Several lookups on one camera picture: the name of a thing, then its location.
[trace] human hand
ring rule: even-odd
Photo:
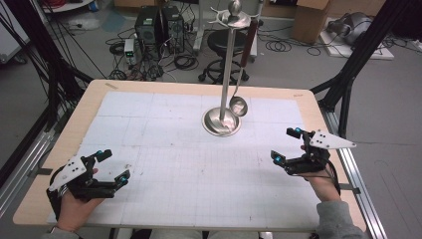
[[[60,217],[56,226],[65,231],[78,231],[103,201],[103,198],[94,198],[85,202],[75,198],[72,192],[67,190],[62,197]]]
[[[301,173],[299,176],[302,176],[311,184],[320,201],[340,201],[341,197],[334,186],[332,178],[328,175],[328,171],[330,171],[330,168],[327,164],[325,170]]]

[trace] aluminum rail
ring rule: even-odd
[[[332,134],[338,135],[338,118],[335,113],[326,112],[321,110],[322,115],[326,121],[329,131]],[[347,178],[353,188],[358,188],[359,193],[354,193],[354,196],[359,204],[360,211],[362,212],[363,218],[366,222],[366,226],[370,232],[370,235],[374,239],[386,239],[384,227],[376,213],[375,207],[370,199],[369,193],[366,189],[365,183],[363,182],[362,176],[360,175],[359,169],[357,168],[353,154],[349,148],[338,149],[338,155],[343,165]]]
[[[0,191],[0,218],[4,215],[13,199],[21,190],[26,180],[30,177],[29,174],[37,166],[38,161],[42,159],[42,156],[47,151],[53,140],[53,129],[48,132],[43,131],[39,133],[33,145],[24,155],[23,160],[18,164],[11,176],[3,185]]]

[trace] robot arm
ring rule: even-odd
[[[326,170],[326,165],[328,164],[331,172],[327,173],[332,178],[339,193],[337,175],[334,165],[329,161],[330,154],[328,149],[356,147],[356,144],[320,129],[317,132],[308,132],[298,127],[295,129],[289,127],[287,135],[295,138],[302,137],[305,153],[297,158],[286,159],[282,154],[272,150],[271,158],[273,163],[282,167],[288,175]]]
[[[113,198],[119,189],[127,185],[130,178],[129,170],[115,177],[112,182],[101,182],[93,178],[96,161],[102,162],[111,156],[111,150],[107,149],[87,157],[74,157],[53,174],[51,185],[46,191],[56,219],[60,216],[62,195],[68,189],[75,198],[89,201],[92,198]]]

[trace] stand base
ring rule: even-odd
[[[220,108],[213,108],[204,114],[202,125],[213,135],[230,136],[240,129],[241,121],[227,108],[224,120],[220,120]]]

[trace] electronic equipment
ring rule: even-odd
[[[129,67],[136,65],[136,50],[132,38],[124,40],[124,57]]]
[[[184,19],[176,6],[161,9],[164,28],[164,42],[170,53],[184,52]]]
[[[147,59],[158,60],[163,43],[161,17],[158,6],[141,6],[134,24],[141,53]]]
[[[326,31],[335,33],[350,46],[354,46],[372,23],[372,19],[360,12],[346,13],[335,21],[329,21]]]

